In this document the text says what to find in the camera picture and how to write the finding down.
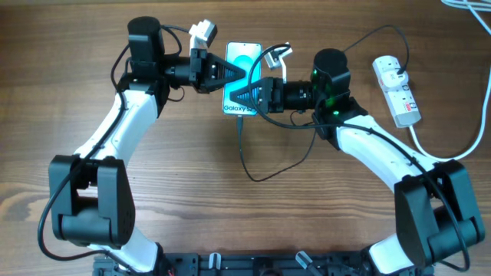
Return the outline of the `blue Galaxy smartphone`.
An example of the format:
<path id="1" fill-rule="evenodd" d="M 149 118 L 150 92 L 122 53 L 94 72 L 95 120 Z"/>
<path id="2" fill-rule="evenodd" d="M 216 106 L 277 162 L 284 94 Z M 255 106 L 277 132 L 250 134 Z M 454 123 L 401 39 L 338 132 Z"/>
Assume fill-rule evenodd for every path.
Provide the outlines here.
<path id="1" fill-rule="evenodd" d="M 249 73 L 254 61 L 262 53 L 262 45 L 253 42 L 230 41 L 226 46 L 226 61 L 243 69 L 245 76 L 229 83 L 223 90 L 222 111 L 231 116 L 254 117 L 257 112 L 230 99 L 230 94 L 247 85 Z"/>

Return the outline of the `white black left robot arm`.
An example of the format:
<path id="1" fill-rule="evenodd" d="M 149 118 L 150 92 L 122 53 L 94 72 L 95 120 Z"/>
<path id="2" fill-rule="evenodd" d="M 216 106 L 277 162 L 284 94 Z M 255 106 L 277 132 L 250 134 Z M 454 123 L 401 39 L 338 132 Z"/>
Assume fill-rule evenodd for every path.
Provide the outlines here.
<path id="1" fill-rule="evenodd" d="M 209 53 L 217 27 L 203 20 L 189 29 L 187 56 L 168 54 L 164 33 L 175 28 L 153 17 L 132 19 L 119 59 L 124 73 L 114 80 L 115 98 L 91 138 L 71 155 L 57 155 L 48 167 L 50 198 L 41 220 L 55 238 L 105 255 L 129 275 L 171 275 L 162 247 L 135 226 L 136 208 L 127 165 L 150 126 L 184 86 L 207 94 L 237 81 L 244 70 Z"/>

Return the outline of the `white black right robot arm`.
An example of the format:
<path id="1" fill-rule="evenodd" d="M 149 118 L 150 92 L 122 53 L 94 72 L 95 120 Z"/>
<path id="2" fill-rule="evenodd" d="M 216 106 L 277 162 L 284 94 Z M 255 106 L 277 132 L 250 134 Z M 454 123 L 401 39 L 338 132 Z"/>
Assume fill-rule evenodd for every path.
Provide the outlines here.
<path id="1" fill-rule="evenodd" d="M 466 168 L 457 160 L 439 161 L 413 151 L 384 131 L 350 95 L 344 52 L 323 49 L 314 58 L 308 81 L 263 77 L 260 64 L 282 67 L 286 44 L 246 54 L 229 54 L 239 80 L 226 86 L 224 98 L 242 115 L 269 119 L 285 110 L 311 110 L 312 128 L 335 149 L 353 156 L 394 194 L 396 232 L 366 252 L 371 270 L 382 275 L 411 268 L 446 265 L 456 253 L 468 255 L 485 237 L 485 227 Z"/>

